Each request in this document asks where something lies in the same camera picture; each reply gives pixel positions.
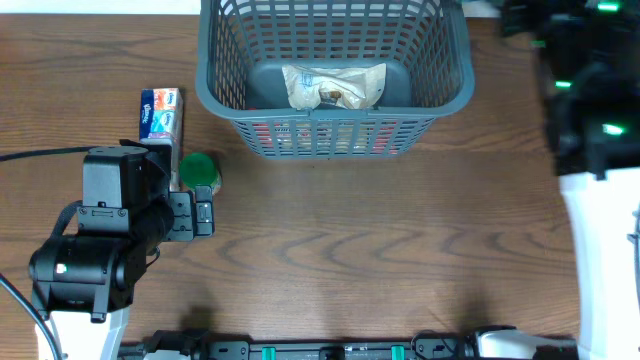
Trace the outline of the green lid glass jar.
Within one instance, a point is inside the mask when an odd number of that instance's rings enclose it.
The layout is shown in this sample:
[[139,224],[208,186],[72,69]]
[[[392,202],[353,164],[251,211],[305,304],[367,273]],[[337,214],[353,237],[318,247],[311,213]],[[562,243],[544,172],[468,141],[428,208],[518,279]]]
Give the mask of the green lid glass jar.
[[179,165],[179,175],[184,185],[192,190],[197,186],[210,186],[215,195],[222,186],[222,176],[214,160],[204,153],[191,153]]

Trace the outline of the beige paper pouch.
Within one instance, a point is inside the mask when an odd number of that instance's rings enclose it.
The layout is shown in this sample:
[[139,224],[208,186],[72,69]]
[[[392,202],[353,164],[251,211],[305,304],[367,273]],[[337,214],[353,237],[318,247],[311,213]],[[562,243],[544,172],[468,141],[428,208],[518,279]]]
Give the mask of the beige paper pouch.
[[386,73],[385,64],[343,69],[282,66],[289,104],[297,110],[321,105],[348,110],[373,107],[384,93]]

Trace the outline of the Kleenex tissue multipack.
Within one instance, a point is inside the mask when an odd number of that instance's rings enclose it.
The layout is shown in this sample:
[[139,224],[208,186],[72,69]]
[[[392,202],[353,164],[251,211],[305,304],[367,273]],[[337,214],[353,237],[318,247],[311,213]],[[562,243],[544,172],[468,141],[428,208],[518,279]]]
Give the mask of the Kleenex tissue multipack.
[[180,189],[183,99],[179,88],[147,88],[141,91],[139,140],[143,144],[169,146],[170,190]]

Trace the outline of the orange spaghetti packet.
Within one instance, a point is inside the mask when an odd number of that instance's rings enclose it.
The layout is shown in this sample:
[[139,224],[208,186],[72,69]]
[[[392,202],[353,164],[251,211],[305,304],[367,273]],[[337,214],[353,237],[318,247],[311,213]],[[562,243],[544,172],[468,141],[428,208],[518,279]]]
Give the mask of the orange spaghetti packet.
[[411,124],[376,110],[305,109],[292,116],[251,120],[239,130],[266,157],[389,156],[400,152]]

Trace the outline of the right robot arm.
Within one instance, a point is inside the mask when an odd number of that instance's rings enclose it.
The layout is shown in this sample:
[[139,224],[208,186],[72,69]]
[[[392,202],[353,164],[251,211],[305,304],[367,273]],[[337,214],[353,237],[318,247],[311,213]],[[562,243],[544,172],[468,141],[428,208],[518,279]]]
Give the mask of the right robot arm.
[[500,32],[527,33],[544,133],[566,206],[577,270],[575,340],[515,329],[475,335],[493,359],[639,355],[639,5],[501,1]]

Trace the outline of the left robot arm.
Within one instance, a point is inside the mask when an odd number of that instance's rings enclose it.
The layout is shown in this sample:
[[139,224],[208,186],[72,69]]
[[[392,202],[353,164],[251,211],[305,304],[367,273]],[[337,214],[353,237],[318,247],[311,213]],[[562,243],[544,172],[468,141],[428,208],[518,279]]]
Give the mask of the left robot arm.
[[213,234],[211,186],[172,190],[170,158],[166,145],[131,141],[88,150],[81,200],[29,263],[39,358],[116,358],[148,257]]

